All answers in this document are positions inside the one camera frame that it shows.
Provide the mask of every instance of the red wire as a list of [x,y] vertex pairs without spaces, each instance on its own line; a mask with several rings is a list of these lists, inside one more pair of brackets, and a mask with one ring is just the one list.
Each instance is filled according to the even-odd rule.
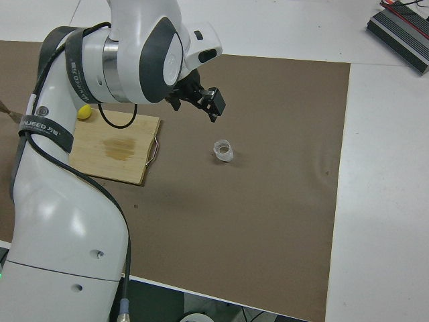
[[393,7],[394,5],[388,5],[386,3],[384,3],[383,1],[380,3],[380,5],[383,8],[386,8],[387,10],[391,11],[392,13],[394,13],[396,16],[398,16],[399,18],[401,18],[402,20],[404,20],[406,23],[408,23],[410,26],[412,26],[416,31],[420,32],[426,39],[429,40],[429,35],[425,32],[423,32],[421,29],[419,29],[418,27],[416,27],[414,24],[412,24],[410,21],[408,21],[402,14],[400,14],[399,12],[397,12]]

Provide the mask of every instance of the silver metal ring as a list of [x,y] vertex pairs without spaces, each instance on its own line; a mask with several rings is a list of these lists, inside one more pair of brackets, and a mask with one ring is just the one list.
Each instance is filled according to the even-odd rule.
[[128,103],[129,100],[125,95],[118,73],[118,42],[114,42],[107,37],[103,49],[103,71],[107,87],[112,96],[121,103]]

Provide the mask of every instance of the brown brush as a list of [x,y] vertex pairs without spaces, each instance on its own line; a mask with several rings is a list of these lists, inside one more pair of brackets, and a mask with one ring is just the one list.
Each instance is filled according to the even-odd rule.
[[19,124],[21,122],[21,117],[22,114],[21,113],[17,113],[17,112],[13,112],[11,110],[9,110],[6,105],[3,104],[2,101],[0,101],[0,112],[4,112],[6,114],[9,114],[9,116],[12,118],[12,120],[16,123]]

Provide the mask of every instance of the black button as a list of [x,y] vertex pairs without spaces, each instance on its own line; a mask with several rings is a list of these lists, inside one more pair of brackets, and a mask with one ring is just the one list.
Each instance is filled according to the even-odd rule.
[[198,59],[203,64],[206,61],[216,57],[216,55],[217,55],[217,51],[215,49],[209,49],[209,50],[206,50],[205,52],[201,52],[198,55]]
[[202,34],[201,34],[201,32],[199,30],[195,30],[194,34],[196,36],[196,39],[202,40]]

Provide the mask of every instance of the cable connector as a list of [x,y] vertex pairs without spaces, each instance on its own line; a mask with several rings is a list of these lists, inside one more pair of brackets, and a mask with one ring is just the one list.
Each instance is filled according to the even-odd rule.
[[121,299],[121,302],[119,303],[119,315],[116,322],[130,322],[128,299]]

